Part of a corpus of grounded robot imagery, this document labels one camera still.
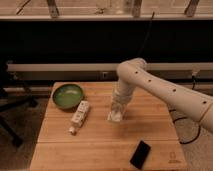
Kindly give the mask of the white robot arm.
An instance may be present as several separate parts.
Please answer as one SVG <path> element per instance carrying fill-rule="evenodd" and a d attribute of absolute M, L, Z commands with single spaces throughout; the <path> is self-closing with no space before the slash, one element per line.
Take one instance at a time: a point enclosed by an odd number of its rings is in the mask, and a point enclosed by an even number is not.
<path fill-rule="evenodd" d="M 109 121 L 120 122 L 134 89 L 143 88 L 213 133 L 213 97 L 158 78 L 146 71 L 146 61 L 135 58 L 117 67 Z"/>

